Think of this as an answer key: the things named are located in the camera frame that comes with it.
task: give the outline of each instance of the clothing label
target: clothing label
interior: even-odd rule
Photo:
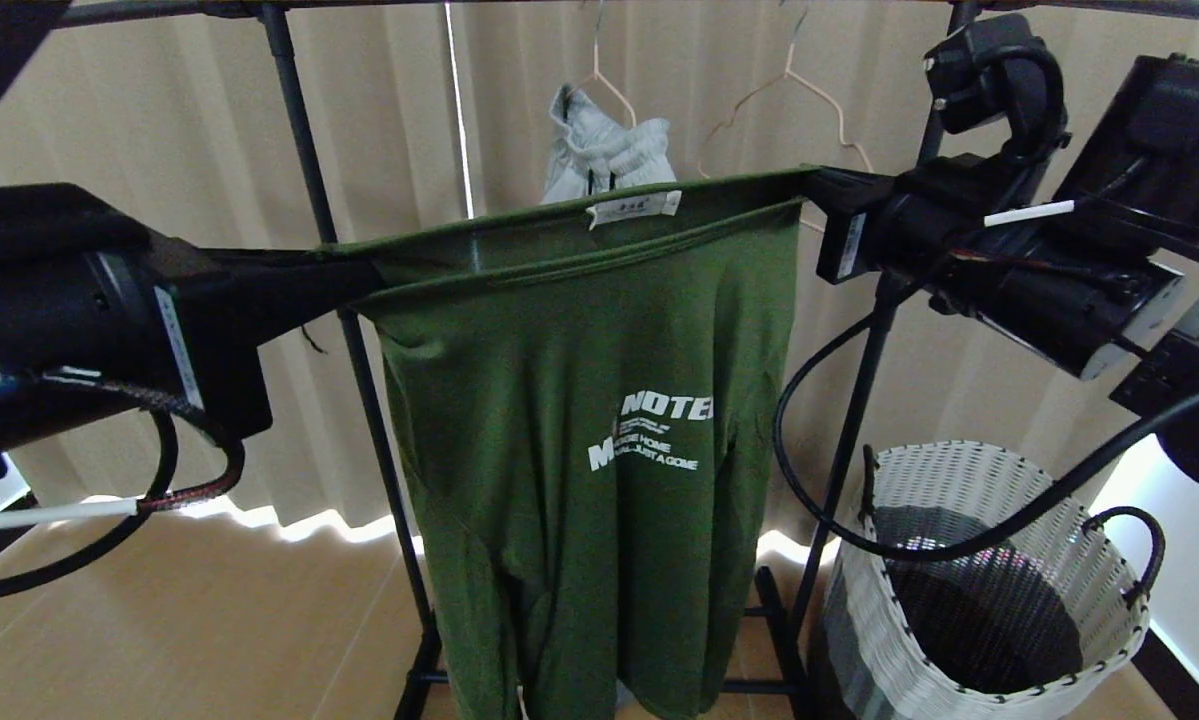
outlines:
[[[159,317],[164,320],[168,341],[173,346],[173,357],[177,361],[177,374],[182,377],[182,387],[186,388],[186,400],[203,410],[203,395],[198,391],[195,368],[191,364],[191,352],[186,347],[186,338],[182,337],[182,323],[177,320],[177,307],[173,304],[173,296],[159,286],[155,286],[155,302],[159,305]]]
[[[849,277],[856,266],[856,252],[861,247],[861,231],[864,229],[864,213],[852,214],[846,223],[846,237],[843,238],[843,255],[840,255],[840,273],[838,279]]]
[[[622,196],[621,200],[604,200],[586,208],[590,229],[617,220],[646,218],[650,214],[675,214],[683,196],[682,190],[655,192],[651,195]]]
[[[626,455],[634,452],[637,455],[669,465],[671,468],[697,470],[700,464],[688,456],[676,456],[675,446],[665,442],[663,436],[671,425],[659,423],[651,418],[667,418],[668,420],[709,420],[713,418],[712,397],[689,395],[664,395],[664,393],[651,389],[641,389],[634,395],[627,395],[621,401],[621,418],[626,415],[641,413],[635,418],[613,422],[613,432],[603,438],[600,444],[591,444],[586,448],[590,455],[590,471],[603,468],[608,462],[616,460],[617,455]]]

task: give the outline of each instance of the beige curtain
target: beige curtain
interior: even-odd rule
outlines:
[[[289,13],[343,240],[465,214],[457,87],[475,213],[535,205],[552,138],[546,110],[555,87],[589,73],[598,8],[453,5],[452,56],[439,5]],[[803,12],[802,4],[776,1],[608,4],[603,69],[640,119],[671,120],[669,158],[681,179],[695,177],[699,158],[713,176],[793,163],[858,167],[835,140],[829,105],[790,83],[757,97],[699,151],[742,95],[779,72]],[[811,5],[795,69],[842,102],[846,134],[867,146],[879,173],[914,163],[930,101],[920,56],[945,35],[947,14],[946,4]],[[1199,58],[1199,23],[1091,10],[1025,14],[1061,59],[1076,133],[1044,190],[1070,168],[1138,54]],[[594,97],[619,117],[615,99],[602,90]],[[947,138],[942,151],[990,155],[1005,137],[1004,128],[982,128]],[[317,240],[265,35],[246,20],[145,20],[52,36],[0,105],[0,183],[50,179],[88,187],[198,246]],[[805,231],[791,368],[870,305],[873,279],[830,288],[814,278],[818,243]],[[1189,274],[1180,311],[1199,294],[1199,268],[1169,264]],[[248,441],[247,473],[233,497],[242,507],[275,503],[285,524],[325,507],[366,524],[385,502],[347,351],[330,319],[311,333],[330,356],[299,337],[263,347],[275,428]],[[845,347],[796,398],[787,437],[811,486],[829,470],[858,352],[860,341]],[[980,438],[1062,471],[1131,420],[1105,400],[1129,367],[1080,383],[1000,334],[915,300],[897,319],[861,438],[876,447]],[[210,452],[185,455],[187,479],[215,466]],[[153,441],[125,416],[16,456],[50,502],[132,494],[153,466]],[[769,527],[801,541],[808,532],[803,512],[777,486]]]

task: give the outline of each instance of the white label sticker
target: white label sticker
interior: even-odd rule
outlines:
[[[675,214],[677,205],[683,199],[682,190],[655,192],[651,195],[622,196],[619,200],[595,202],[586,208],[590,213],[590,229],[619,220],[646,218],[650,214]]]
[[[177,305],[173,304],[173,296],[159,286],[155,286],[155,302],[159,304],[159,315],[164,319],[164,329],[168,331],[168,341],[173,346],[173,357],[177,361],[177,374],[182,377],[182,387],[186,388],[186,400],[203,410],[203,397],[198,391],[195,368],[191,364],[191,352],[186,347],[186,338],[182,337],[182,323],[177,320]]]
[[[861,231],[864,229],[864,213],[852,214],[846,223],[846,237],[843,238],[843,255],[840,255],[840,273],[838,279],[846,278],[856,266],[856,252],[861,246]]]

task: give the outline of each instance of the tan floor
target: tan floor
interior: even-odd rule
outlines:
[[[0,577],[102,527],[32,530],[0,556]],[[355,544],[319,530],[283,541],[227,516],[159,516],[73,577],[0,600],[0,720],[382,719],[418,635],[393,537]],[[733,674],[776,674],[763,621],[746,621],[739,641]],[[426,716],[456,716],[447,688]],[[707,716],[790,712],[779,697],[724,696]],[[1171,719],[1133,670],[1073,716]]]

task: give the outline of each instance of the white cable sleeve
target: white cable sleeve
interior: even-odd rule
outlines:
[[[19,528],[24,525],[54,524],[58,520],[135,515],[137,497],[106,502],[79,502],[74,506],[35,507],[31,510],[0,512],[0,530]]]
[[[1007,210],[1005,213],[987,214],[984,218],[986,226],[993,228],[995,225],[1006,225],[1010,223],[1020,223],[1022,220],[1032,220],[1034,218],[1047,218],[1048,214],[1065,214],[1073,213],[1076,208],[1074,200],[1062,200],[1060,202],[1044,202],[1043,205],[1030,205],[1029,208]]]

